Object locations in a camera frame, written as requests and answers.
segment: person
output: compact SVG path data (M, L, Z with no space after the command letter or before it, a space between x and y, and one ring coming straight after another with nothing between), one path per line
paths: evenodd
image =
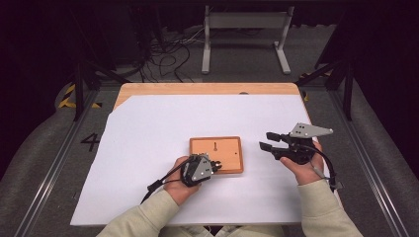
M321 150L319 143L314 142L314 145ZM174 168L187 158L185 156L177 159ZM327 182L314 172L313 167L323 172L323 159L320 155L315 154L311 162L304 165L298 165L287 157L282 157L280 161L294 173L298 183L301 225L306 236L362 236L330 192ZM179 180L180 176L180 171L177 171L166 181ZM203 226L165 227L180 206L200 187L201 185L197 185L188 188L182 182L166 183L162 191L112 220L98 236L213 236ZM224 226L215 236L278 237L284 236L284 232L281 225Z

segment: printed number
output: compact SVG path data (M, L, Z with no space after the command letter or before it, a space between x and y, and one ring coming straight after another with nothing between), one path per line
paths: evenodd
M98 134L96 133L92 133L90 136L84 138L81 143L87 143L90 144L90 149L89 152L92 152L93 147L95 147L96 143L99 143L101 140L97 140L96 138L98 138Z

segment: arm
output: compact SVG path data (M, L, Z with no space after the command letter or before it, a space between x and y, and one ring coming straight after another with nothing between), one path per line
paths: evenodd
M187 158L177 159L173 168ZM177 171L166 181L174 182L166 183L163 191L113 219L98 236L158 236L160 230L177 213L179 206L200 187L188 188L179 180L180 171Z
M321 146L314 142L317 149ZM355 224L330 192L326 181L313 170L323 172L323 158L315 154L311 163L297 165L282 157L281 162L289 168L298 182L301 196L302 229L306 236L362 236Z

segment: white metal stand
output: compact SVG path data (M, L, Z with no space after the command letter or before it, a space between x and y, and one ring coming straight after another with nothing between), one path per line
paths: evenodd
M284 74L290 74L291 70L284 54L284 43L290 28L293 17L293 7L289 7L287 12L270 13L223 13L210 12L210 7L206 6L205 33L206 42L204 46L203 74L210 73L210 29L228 28L252 28L252 29L282 29L281 38L274 42L275 51L280 60Z

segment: small wooden board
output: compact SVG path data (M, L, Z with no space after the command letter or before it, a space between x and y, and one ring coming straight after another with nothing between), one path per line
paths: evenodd
M207 153L211 161L220 161L216 174L243 173L243 156L238 136L194 137L190 139L191 154Z

